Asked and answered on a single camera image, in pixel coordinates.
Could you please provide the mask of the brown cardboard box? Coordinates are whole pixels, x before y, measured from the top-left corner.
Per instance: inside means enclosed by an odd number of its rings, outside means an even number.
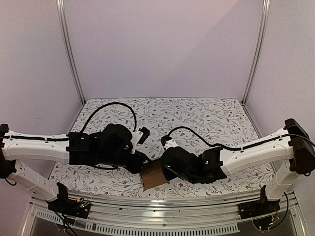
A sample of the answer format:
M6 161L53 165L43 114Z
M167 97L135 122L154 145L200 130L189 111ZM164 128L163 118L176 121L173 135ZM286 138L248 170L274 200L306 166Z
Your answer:
M140 172L140 177L144 191L166 183L169 184L162 172L160 159L145 163Z

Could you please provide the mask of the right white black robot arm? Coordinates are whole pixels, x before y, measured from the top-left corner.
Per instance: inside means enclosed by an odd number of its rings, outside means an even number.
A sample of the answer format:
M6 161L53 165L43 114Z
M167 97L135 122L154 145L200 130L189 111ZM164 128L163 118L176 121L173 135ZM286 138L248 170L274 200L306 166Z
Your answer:
M200 155L180 147L169 134L162 137L161 144L165 178L178 177L193 184L210 184L244 169L281 160L273 179L262 187L262 198L254 204L258 214L270 210L300 175L315 169L315 144L293 118L285 120L283 128L253 142L235 147L206 143L209 149Z

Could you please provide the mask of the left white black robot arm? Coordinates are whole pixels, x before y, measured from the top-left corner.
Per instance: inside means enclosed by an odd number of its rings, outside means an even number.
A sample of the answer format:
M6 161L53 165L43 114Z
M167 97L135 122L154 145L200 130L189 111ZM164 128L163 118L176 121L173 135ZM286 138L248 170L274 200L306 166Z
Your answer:
M7 124L1 124L0 177L34 190L46 201L53 202L62 213L70 213L73 202L67 198L67 188L50 182L24 160L49 160L104 170L122 167L137 174L149 158L136 147L143 144L149 134L145 127L131 132L123 125L109 124L103 131L92 134L70 132L37 137L16 133L9 130Z

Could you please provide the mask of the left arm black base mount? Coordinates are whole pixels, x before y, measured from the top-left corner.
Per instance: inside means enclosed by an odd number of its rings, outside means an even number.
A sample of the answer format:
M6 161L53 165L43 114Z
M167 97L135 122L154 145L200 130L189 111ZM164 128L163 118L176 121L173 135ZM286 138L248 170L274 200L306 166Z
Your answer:
M57 187L57 199L47 202L48 209L64 215L87 219L91 209L91 202L84 198L72 200L68 197L68 189L65 185L58 182Z

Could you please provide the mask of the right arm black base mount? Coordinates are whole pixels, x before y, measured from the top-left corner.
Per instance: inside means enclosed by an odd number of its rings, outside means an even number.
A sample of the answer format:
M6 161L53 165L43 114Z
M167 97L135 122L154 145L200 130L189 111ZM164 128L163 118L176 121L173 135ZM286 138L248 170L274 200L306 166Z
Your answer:
M241 219L269 214L280 210L280 200L270 201L266 196L266 185L260 190L260 198L255 201L238 204L238 210Z

